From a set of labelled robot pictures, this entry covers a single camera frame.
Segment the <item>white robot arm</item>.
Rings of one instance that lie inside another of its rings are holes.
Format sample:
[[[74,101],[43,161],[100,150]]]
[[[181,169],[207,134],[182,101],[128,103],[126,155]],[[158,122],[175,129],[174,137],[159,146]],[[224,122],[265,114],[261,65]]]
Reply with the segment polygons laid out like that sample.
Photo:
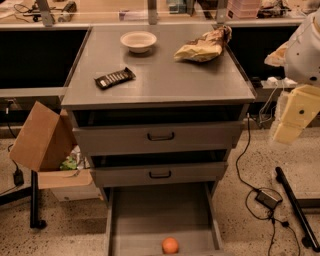
[[[320,9],[309,14],[264,63],[283,67],[285,76],[297,83],[280,94],[271,126],[272,140],[289,145],[320,112]]]

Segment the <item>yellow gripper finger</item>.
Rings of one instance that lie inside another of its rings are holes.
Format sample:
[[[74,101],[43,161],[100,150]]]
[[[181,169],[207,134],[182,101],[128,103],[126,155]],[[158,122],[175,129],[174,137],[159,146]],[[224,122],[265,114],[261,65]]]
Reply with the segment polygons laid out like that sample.
[[[282,91],[272,123],[272,140],[290,145],[320,112],[320,88],[311,85]]]
[[[281,46],[279,46],[275,51],[273,51],[265,58],[264,63],[269,66],[283,67],[285,64],[285,53],[287,48],[288,43],[283,43]]]

